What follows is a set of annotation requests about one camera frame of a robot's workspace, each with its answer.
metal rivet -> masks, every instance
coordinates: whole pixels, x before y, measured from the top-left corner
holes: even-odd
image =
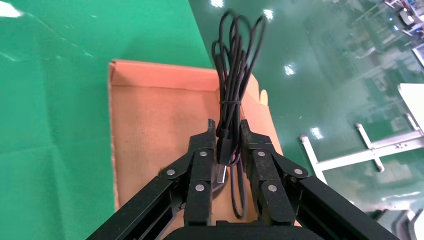
[[[202,184],[197,184],[196,185],[196,191],[201,192],[205,190],[205,186],[203,186]]]
[[[269,185],[268,190],[271,191],[271,192],[275,192],[275,191],[277,191],[277,187],[275,185]]]
[[[304,173],[304,171],[302,171],[302,170],[300,170],[300,169],[297,169],[297,168],[296,168],[296,169],[294,170],[294,173],[295,173],[295,174],[303,174],[303,173]]]
[[[166,171],[166,174],[168,174],[168,175],[174,175],[175,174],[175,170],[174,169],[169,169],[168,171]]]

green epoxy floor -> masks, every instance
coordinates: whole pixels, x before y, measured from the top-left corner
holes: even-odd
[[[251,20],[266,10],[253,73],[288,158],[311,169],[300,135],[321,160],[365,149],[357,122],[372,141],[411,131],[397,85],[424,75],[391,11],[367,12],[375,2],[12,1],[23,16],[0,17],[3,238],[82,239],[113,213],[108,62],[212,68],[228,8]],[[382,173],[369,161],[324,174],[364,211],[423,208],[424,150],[382,161]]]

white metal frame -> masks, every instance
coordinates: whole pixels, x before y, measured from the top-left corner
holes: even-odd
[[[325,170],[340,168],[343,166],[373,160],[378,171],[382,172],[385,168],[383,166],[382,161],[380,160],[380,157],[424,148],[423,132],[416,125],[411,115],[407,114],[406,117],[411,126],[413,127],[414,131],[374,142],[370,141],[367,132],[365,132],[365,129],[362,124],[357,123],[356,128],[358,129],[368,149],[323,161],[318,161],[314,149],[312,148],[311,142],[309,141],[309,138],[307,136],[300,136],[300,140],[302,141],[303,146],[306,150],[306,154],[309,157],[309,161],[312,165],[313,171],[315,172],[315,176],[322,182],[327,184],[326,178],[324,177],[323,173],[323,171]]]

cardboard box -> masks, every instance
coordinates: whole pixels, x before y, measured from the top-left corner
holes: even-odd
[[[214,69],[115,60],[109,66],[109,107],[115,207],[118,209],[159,171],[187,152],[189,138],[218,124],[219,80]],[[282,154],[268,108],[266,91],[259,93],[251,76],[241,103],[253,132],[270,136]],[[257,219],[249,182],[247,222]],[[240,222],[234,216],[230,184],[212,202],[212,221]],[[167,233],[182,227],[183,212]]]

black wire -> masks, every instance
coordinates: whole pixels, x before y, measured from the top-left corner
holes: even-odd
[[[228,16],[232,17],[231,27],[229,29],[229,48],[223,41],[223,31],[225,20]],[[249,40],[247,50],[244,50],[243,37],[240,33],[239,23],[242,22],[248,29]],[[261,25],[257,47],[251,56],[252,47],[256,42],[256,31]],[[218,138],[231,140],[231,156],[228,156],[231,178],[231,202],[235,216],[242,219],[247,216],[247,195],[245,192],[243,179],[243,164],[241,159],[241,127],[240,127],[240,103],[248,85],[255,60],[258,56],[262,40],[264,38],[266,21],[264,16],[260,16],[254,26],[251,26],[249,20],[243,15],[236,15],[228,10],[224,13],[219,23],[219,38],[212,43],[212,57],[216,71],[219,77],[220,92],[220,116],[216,128]],[[234,168],[237,168],[238,188],[241,201],[241,213],[237,210],[235,200],[235,174]]]

